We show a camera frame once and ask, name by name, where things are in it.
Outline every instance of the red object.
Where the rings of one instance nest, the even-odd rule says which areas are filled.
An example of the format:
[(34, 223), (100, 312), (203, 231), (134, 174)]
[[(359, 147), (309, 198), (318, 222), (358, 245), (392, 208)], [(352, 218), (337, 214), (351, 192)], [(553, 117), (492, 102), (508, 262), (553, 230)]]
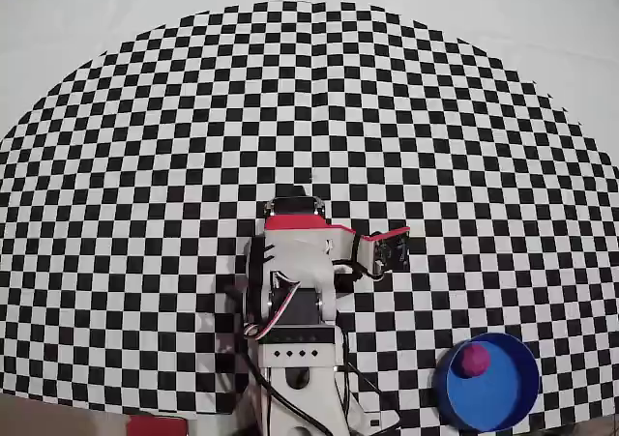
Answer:
[(187, 421), (151, 415), (133, 415), (127, 423), (127, 436), (187, 436)]
[(481, 344), (470, 344), (460, 351), (460, 368), (467, 378), (480, 376), (490, 366), (490, 354)]
[[(354, 233), (354, 231), (347, 226), (330, 225), (327, 223), (327, 220), (316, 214), (282, 214), (280, 216), (268, 217), (264, 224), (264, 228), (266, 230), (317, 230), (321, 228), (335, 228)], [(408, 226), (403, 226), (397, 230), (391, 230), (381, 235), (362, 236), (362, 238), (366, 241), (384, 240), (406, 233), (409, 230), (410, 228)]]

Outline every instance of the red plastic part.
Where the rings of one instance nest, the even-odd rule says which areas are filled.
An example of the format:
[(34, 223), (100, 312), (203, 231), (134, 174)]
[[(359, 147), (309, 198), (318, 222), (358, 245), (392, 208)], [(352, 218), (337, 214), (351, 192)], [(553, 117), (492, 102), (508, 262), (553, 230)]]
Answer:
[[(322, 228), (335, 228), (344, 230), (349, 233), (354, 233), (351, 228), (343, 225), (329, 225), (327, 221), (316, 214), (283, 214), (280, 216), (271, 216), (264, 223), (265, 230), (317, 230)], [(378, 241), (386, 238), (391, 238), (402, 233), (406, 233), (410, 228), (403, 226), (397, 230), (391, 230), (387, 233), (376, 236), (362, 236), (366, 241)]]
[(187, 421), (151, 415), (133, 415), (127, 423), (127, 436), (187, 436)]

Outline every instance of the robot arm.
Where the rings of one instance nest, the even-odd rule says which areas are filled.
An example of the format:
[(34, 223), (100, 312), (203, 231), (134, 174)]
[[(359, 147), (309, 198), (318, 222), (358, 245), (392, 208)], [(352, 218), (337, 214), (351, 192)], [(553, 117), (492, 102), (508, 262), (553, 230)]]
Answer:
[[(325, 434), (324, 428), (349, 436), (335, 373), (343, 364), (342, 333), (335, 325), (338, 280), (380, 280), (387, 271), (407, 271), (409, 229), (358, 235), (328, 224), (322, 201), (308, 196), (276, 198), (265, 209), (264, 235), (251, 242), (244, 296), (244, 334), (255, 339), (250, 369), (259, 368), (254, 376), (262, 387), (254, 403), (258, 421), (269, 436), (288, 436), (298, 427), (312, 436)], [(277, 402), (268, 400), (275, 394), (265, 392), (264, 376), (277, 390)], [(297, 386), (303, 376), (308, 379)], [(288, 404), (302, 412), (290, 412)]]

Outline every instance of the black wire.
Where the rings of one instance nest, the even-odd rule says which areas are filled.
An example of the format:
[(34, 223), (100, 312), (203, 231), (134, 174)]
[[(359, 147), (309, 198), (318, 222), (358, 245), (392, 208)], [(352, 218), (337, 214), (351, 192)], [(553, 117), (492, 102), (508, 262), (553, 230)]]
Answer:
[(368, 276), (371, 279), (376, 280), (376, 281), (383, 278), (382, 275), (371, 274), (370, 272), (368, 272), (368, 269), (366, 267), (361, 265), (359, 262), (355, 262), (354, 260), (338, 259), (338, 260), (333, 261), (333, 265), (345, 265), (346, 267), (350, 267), (353, 270), (353, 272), (360, 272), (363, 275)]
[[(271, 386), (271, 368), (269, 368), (269, 386)], [(267, 436), (271, 436), (271, 401), (273, 398), (271, 397), (271, 392), (266, 390), (267, 392)]]
[(617, 412), (612, 414), (612, 431), (608, 433), (608, 436), (615, 436), (617, 434)]
[(389, 433), (390, 431), (394, 431), (398, 428), (401, 427), (401, 423), (402, 423), (402, 417), (399, 414), (399, 405), (397, 405), (395, 402), (392, 401), (391, 398), (389, 398), (388, 395), (386, 395), (384, 392), (380, 391), (378, 389), (378, 387), (376, 385), (374, 385), (367, 377), (366, 375), (364, 375), (359, 368), (357, 368), (355, 365), (353, 365), (352, 363), (348, 363), (347, 367), (349, 369), (351, 369), (359, 378), (361, 378), (362, 380), (364, 380), (368, 386), (378, 394), (378, 397), (383, 398), (391, 407), (391, 410), (393, 410), (394, 412), (396, 412), (396, 414), (398, 414), (398, 421), (396, 421), (394, 424), (392, 424), (391, 426), (387, 426), (385, 429), (381, 429), (380, 431), (376, 431), (375, 433), (372, 433), (370, 436), (382, 436), (384, 434)]
[(348, 333), (342, 330), (341, 334), (344, 350), (344, 402), (342, 404), (342, 409), (346, 417), (346, 422), (348, 422), (348, 411), (350, 410), (350, 370), (348, 369), (348, 357), (350, 355), (350, 349), (348, 347)]
[(260, 373), (260, 370), (258, 369), (258, 367), (255, 366), (255, 363), (251, 361), (251, 357), (247, 351), (243, 353), (243, 359), (245, 359), (245, 362), (248, 365), (248, 369), (253, 375), (253, 378), (255, 379), (255, 381), (262, 388), (264, 388), (267, 392), (269, 392), (276, 400), (278, 400), (281, 405), (283, 405), (286, 409), (288, 409), (290, 412), (295, 414), (297, 417), (300, 417), (301, 419), (307, 421), (309, 424), (314, 426), (316, 429), (324, 433), (325, 436), (334, 436), (333, 433), (329, 431), (329, 428), (327, 428), (324, 424), (322, 424), (320, 421), (318, 421), (311, 415), (306, 414), (303, 410), (301, 410), (299, 407), (297, 407), (292, 402), (290, 402), (288, 399), (286, 399), (283, 395), (281, 395), (280, 392), (278, 392), (278, 390), (273, 388), (271, 384), (266, 380), (266, 378), (262, 376), (262, 373)]

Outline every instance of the cable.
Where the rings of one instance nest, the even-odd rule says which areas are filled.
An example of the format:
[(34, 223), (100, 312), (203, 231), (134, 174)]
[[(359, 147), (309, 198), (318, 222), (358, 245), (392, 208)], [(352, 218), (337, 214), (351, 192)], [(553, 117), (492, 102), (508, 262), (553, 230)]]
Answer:
[[(269, 386), (271, 386), (271, 368), (269, 368)], [(271, 392), (267, 390), (267, 436), (271, 436)]]
[(608, 436), (616, 436), (617, 434), (617, 412), (612, 414), (612, 431), (608, 433)]
[(243, 353), (243, 359), (245, 359), (245, 362), (248, 365), (248, 369), (253, 375), (253, 378), (255, 379), (255, 381), (262, 388), (264, 388), (266, 392), (269, 392), (276, 400), (278, 400), (281, 405), (283, 405), (286, 409), (288, 409), (290, 412), (295, 414), (297, 417), (307, 421), (309, 424), (314, 426), (316, 429), (324, 433), (325, 436), (334, 436), (333, 433), (329, 430), (329, 428), (327, 428), (324, 424), (322, 424), (320, 421), (318, 421), (311, 415), (306, 414), (303, 410), (301, 410), (299, 407), (297, 407), (292, 402), (290, 402), (288, 399), (286, 399), (283, 395), (281, 395), (278, 392), (278, 390), (273, 388), (271, 384), (266, 380), (266, 378), (262, 376), (262, 373), (260, 373), (260, 370), (258, 369), (258, 367), (255, 366), (255, 363), (251, 361), (251, 357), (247, 351)]
[(349, 259), (338, 259), (338, 260), (334, 260), (333, 261), (333, 265), (345, 265), (346, 267), (350, 267), (353, 272), (359, 272), (371, 279), (373, 279), (374, 281), (378, 281), (380, 279), (383, 279), (383, 275), (373, 275), (370, 272), (368, 272), (368, 269), (366, 267), (364, 267), (363, 265), (361, 265), (359, 262), (355, 262), (354, 260), (349, 260)]
[(259, 339), (262, 339), (264, 336), (266, 336), (273, 329), (273, 327), (276, 325), (276, 323), (278, 323), (278, 321), (280, 320), (281, 316), (283, 315), (283, 312), (286, 310), (286, 308), (290, 304), (290, 301), (292, 300), (292, 297), (294, 296), (294, 293), (296, 293), (297, 290), (299, 289), (299, 286), (301, 286), (300, 282), (290, 281), (290, 283), (292, 285), (292, 288), (290, 289), (290, 291), (288, 292), (288, 294), (284, 298), (284, 300), (281, 303), (280, 307), (276, 310), (276, 312), (273, 315), (273, 317), (271, 317), (271, 320), (269, 320), (267, 325), (264, 328), (260, 329), (259, 325), (256, 325), (255, 323), (248, 323), (244, 327), (244, 329), (243, 329), (243, 336), (245, 337), (245, 339), (254, 339), (256, 341), (259, 340)]
[(342, 410), (348, 422), (348, 411), (350, 410), (350, 376), (348, 370), (348, 357), (350, 355), (350, 349), (348, 348), (348, 333), (344, 330), (341, 331), (343, 338), (343, 355), (344, 355), (344, 401), (342, 403)]
[(394, 431), (398, 428), (401, 427), (401, 422), (402, 422), (402, 417), (399, 414), (399, 406), (396, 405), (395, 402), (393, 402), (384, 392), (380, 391), (378, 389), (378, 387), (376, 385), (374, 385), (367, 377), (366, 375), (364, 375), (359, 368), (357, 368), (355, 365), (353, 365), (352, 363), (348, 363), (347, 367), (349, 369), (351, 369), (353, 371), (353, 373), (355, 373), (359, 378), (361, 378), (362, 380), (364, 380), (368, 386), (378, 394), (378, 397), (381, 397), (383, 399), (385, 399), (385, 401), (387, 401), (387, 403), (389, 404), (389, 406), (392, 408), (392, 410), (394, 412), (396, 412), (396, 414), (398, 414), (398, 421), (396, 421), (394, 424), (392, 424), (391, 426), (387, 426), (385, 429), (381, 429), (380, 431), (376, 431), (375, 433), (372, 433), (370, 436), (383, 436), (384, 434), (389, 433), (390, 431)]

